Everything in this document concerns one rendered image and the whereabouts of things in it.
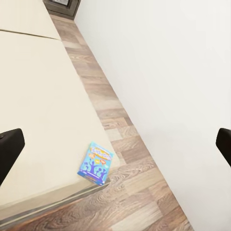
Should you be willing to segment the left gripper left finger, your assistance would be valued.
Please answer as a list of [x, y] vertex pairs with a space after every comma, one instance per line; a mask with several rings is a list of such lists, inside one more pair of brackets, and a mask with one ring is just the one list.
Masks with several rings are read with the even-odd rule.
[[21, 128], [0, 133], [0, 186], [25, 147]]

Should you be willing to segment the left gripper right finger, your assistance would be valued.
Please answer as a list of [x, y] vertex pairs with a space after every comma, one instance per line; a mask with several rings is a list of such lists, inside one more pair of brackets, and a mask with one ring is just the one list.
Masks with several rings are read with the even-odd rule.
[[231, 130], [220, 128], [217, 134], [216, 146], [231, 167]]

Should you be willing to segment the board game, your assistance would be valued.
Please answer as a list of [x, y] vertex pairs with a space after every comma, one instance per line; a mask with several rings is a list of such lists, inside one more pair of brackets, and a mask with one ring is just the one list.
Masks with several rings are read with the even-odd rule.
[[92, 142], [78, 169], [78, 174], [103, 186], [112, 162], [113, 153]]

